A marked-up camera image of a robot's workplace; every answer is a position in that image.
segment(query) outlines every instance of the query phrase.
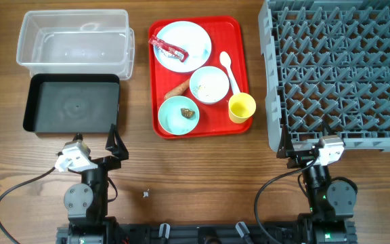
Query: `white spoon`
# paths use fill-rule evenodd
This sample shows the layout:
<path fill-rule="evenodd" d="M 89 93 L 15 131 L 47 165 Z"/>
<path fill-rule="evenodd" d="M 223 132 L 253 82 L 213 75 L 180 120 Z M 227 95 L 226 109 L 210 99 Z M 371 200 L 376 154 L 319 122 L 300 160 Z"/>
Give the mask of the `white spoon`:
<path fill-rule="evenodd" d="M 221 55 L 219 55 L 219 61 L 221 62 L 222 66 L 224 66 L 227 69 L 228 77 L 230 78 L 231 90 L 233 91 L 233 94 L 239 94 L 240 90 L 238 89 L 236 78 L 234 78 L 233 72 L 231 71 L 230 55 L 228 55 L 227 52 L 221 52 Z"/>

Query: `carrot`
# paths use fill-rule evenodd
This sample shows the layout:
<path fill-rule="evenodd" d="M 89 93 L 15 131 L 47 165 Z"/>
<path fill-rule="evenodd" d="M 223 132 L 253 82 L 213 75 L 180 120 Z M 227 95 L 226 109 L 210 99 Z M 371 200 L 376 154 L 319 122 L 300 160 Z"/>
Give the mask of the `carrot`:
<path fill-rule="evenodd" d="M 167 94 L 165 94 L 164 100 L 168 98 L 172 98 L 173 96 L 182 95 L 184 91 L 189 87 L 189 81 L 190 79 L 188 79 L 187 81 L 183 82 L 182 84 L 178 85 L 177 87 L 169 91 Z"/>

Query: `wood grain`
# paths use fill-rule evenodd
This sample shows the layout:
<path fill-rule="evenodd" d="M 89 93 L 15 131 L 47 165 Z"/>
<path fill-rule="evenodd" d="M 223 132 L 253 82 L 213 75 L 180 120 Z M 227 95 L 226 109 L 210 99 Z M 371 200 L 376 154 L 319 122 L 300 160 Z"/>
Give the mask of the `wood grain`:
<path fill-rule="evenodd" d="M 109 204 L 109 214 L 121 223 L 255 223 L 256 191 L 287 171 L 286 161 L 277 159 L 267 143 L 266 77 L 257 24 L 261 5 L 261 0 L 0 0 L 0 194 L 47 171 L 55 153 L 72 138 L 36 136 L 22 129 L 30 77 L 16 64 L 16 48 L 24 14 L 38 9 L 126 9 L 135 31 L 136 57 L 133 77 L 121 90 L 119 131 L 130 159 L 110 174 L 120 194 Z M 151 125 L 148 28 L 165 18 L 215 15 L 231 15 L 241 24 L 248 80 L 259 107 L 253 126 L 242 135 L 163 140 Z M 93 157 L 106 154 L 105 140 L 105 135 L 85 135 Z M 360 188 L 354 217 L 360 243 L 390 243 L 390 153 L 347 151 L 330 172 Z M 285 178 L 263 194 L 263 220 L 294 220 L 308 211 L 296 178 Z M 55 243 L 56 227 L 68 222 L 62 197 L 77 182 L 78 176 L 52 173 L 20 188 L 1 203 L 1 220 L 21 243 Z M 147 189 L 150 198 L 143 199 Z M 1 231 L 0 243 L 8 243 Z"/>

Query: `round plate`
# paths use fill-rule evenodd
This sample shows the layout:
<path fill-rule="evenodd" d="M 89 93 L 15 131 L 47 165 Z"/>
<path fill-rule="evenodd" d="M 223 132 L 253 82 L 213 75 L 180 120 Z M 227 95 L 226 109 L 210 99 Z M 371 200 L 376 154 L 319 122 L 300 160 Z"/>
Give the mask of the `round plate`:
<path fill-rule="evenodd" d="M 205 66 L 192 74 L 189 88 L 198 101 L 204 104 L 214 104 L 227 95 L 230 81 L 227 74 L 220 68 Z"/>
<path fill-rule="evenodd" d="M 192 118 L 187 119 L 181 115 L 181 109 L 188 108 L 195 112 Z M 200 120 L 200 111 L 190 98 L 174 96 L 165 100 L 160 105 L 158 113 L 159 123 L 162 128 L 173 135 L 180 136 L 191 132 Z"/>
<path fill-rule="evenodd" d="M 157 47 L 154 47 L 156 59 L 169 70 L 178 73 L 194 71 L 209 59 L 211 53 L 209 34 L 195 23 L 188 21 L 170 23 L 159 31 L 157 37 L 189 53 L 189 57 L 184 62 L 180 62 L 177 58 L 166 57 Z"/>

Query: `yellow cup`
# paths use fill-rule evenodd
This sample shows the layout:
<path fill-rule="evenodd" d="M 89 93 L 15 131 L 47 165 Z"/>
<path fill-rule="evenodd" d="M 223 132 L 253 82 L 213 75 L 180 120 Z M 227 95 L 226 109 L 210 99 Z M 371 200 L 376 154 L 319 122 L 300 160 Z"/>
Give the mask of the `yellow cup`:
<path fill-rule="evenodd" d="M 255 113 L 254 98 L 246 93 L 234 94 L 228 102 L 228 116 L 235 123 L 243 123 Z"/>

